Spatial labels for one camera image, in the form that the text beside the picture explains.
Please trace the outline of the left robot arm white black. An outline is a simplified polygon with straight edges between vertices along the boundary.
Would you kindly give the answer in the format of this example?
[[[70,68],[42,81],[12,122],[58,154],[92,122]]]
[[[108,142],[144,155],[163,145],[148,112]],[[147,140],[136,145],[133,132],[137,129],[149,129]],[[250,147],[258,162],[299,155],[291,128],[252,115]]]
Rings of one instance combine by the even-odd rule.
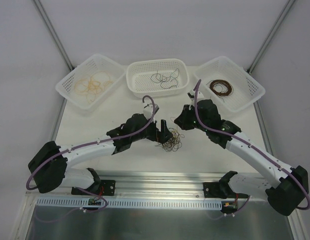
[[[49,141],[28,164],[31,175],[26,188],[29,191],[37,189],[44,194],[58,187],[67,187],[71,188],[73,195],[98,195],[102,181],[97,172],[91,167],[75,169],[76,165],[97,157],[121,153],[128,150],[132,143],[143,139],[165,144],[172,138],[173,134],[164,119],[158,129],[155,120],[136,113],[95,141],[65,146]]]

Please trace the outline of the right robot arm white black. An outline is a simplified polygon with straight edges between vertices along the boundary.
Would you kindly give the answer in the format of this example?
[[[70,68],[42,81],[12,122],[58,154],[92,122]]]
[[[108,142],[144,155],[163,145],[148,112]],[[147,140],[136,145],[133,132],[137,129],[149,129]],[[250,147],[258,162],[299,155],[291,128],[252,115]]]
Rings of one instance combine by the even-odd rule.
[[[268,201],[283,216],[301,210],[303,200],[307,201],[304,210],[310,208],[307,170],[300,165],[292,167],[257,147],[237,125],[221,118],[212,100],[185,104],[174,123],[184,131],[203,131],[210,141],[240,157],[263,177],[248,177],[231,170],[208,188],[209,195],[221,199],[235,194],[254,196]]]

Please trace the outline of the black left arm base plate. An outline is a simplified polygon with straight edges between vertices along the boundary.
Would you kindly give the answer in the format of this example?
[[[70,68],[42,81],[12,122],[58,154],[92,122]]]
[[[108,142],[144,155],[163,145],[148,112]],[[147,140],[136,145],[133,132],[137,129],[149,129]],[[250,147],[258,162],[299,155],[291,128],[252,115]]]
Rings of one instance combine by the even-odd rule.
[[[102,196],[114,196],[116,189],[116,181],[115,180],[105,180],[102,179],[98,183],[94,183],[92,186],[88,187],[87,189],[84,189],[84,191],[80,190],[78,187],[73,187],[71,189],[72,195],[99,195]]]

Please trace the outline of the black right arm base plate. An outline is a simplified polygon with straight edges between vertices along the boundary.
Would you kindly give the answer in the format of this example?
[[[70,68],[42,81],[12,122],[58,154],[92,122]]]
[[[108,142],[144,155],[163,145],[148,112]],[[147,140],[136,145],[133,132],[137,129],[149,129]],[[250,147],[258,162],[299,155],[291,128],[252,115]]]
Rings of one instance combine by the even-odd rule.
[[[246,199],[248,198],[247,194],[244,193],[235,193],[231,190],[231,188],[226,183],[220,182],[204,182],[203,186],[203,194],[205,198],[220,198],[220,199],[227,199],[227,198],[239,198],[239,199]]]

